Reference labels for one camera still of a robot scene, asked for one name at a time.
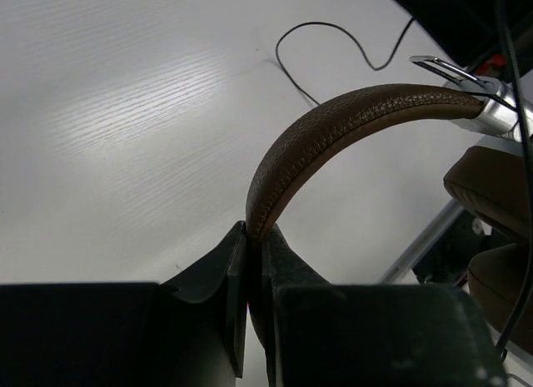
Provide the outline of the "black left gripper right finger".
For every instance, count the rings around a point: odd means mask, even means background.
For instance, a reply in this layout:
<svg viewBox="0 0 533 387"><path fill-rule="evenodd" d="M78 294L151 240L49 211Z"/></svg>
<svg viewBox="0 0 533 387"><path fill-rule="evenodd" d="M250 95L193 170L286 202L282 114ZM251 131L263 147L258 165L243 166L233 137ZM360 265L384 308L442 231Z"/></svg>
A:
<svg viewBox="0 0 533 387"><path fill-rule="evenodd" d="M276 385L275 291L281 287L330 285L287 243L274 225L261 244L261 343L265 350L268 385Z"/></svg>

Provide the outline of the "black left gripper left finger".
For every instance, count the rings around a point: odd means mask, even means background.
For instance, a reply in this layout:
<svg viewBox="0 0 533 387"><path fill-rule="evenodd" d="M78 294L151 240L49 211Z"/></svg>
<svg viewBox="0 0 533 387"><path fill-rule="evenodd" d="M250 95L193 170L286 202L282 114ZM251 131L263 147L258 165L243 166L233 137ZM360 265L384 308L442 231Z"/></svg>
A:
<svg viewBox="0 0 533 387"><path fill-rule="evenodd" d="M178 305L179 378L241 378L247 328L247 237L238 221L210 252L161 284Z"/></svg>

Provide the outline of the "brown silver headphones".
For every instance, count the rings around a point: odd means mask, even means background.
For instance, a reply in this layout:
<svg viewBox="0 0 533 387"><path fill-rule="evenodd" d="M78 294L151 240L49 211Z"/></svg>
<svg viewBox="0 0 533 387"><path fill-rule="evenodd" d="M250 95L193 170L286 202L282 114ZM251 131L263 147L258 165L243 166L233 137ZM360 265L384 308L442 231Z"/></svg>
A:
<svg viewBox="0 0 533 387"><path fill-rule="evenodd" d="M246 227L260 247L293 196L330 159L379 131L445 120L481 139L446 173L446 191L466 211L509 237L532 242L532 163L511 147L532 127L518 88L452 67L443 87L365 87L313 108L290 125L259 164L247 194Z"/></svg>

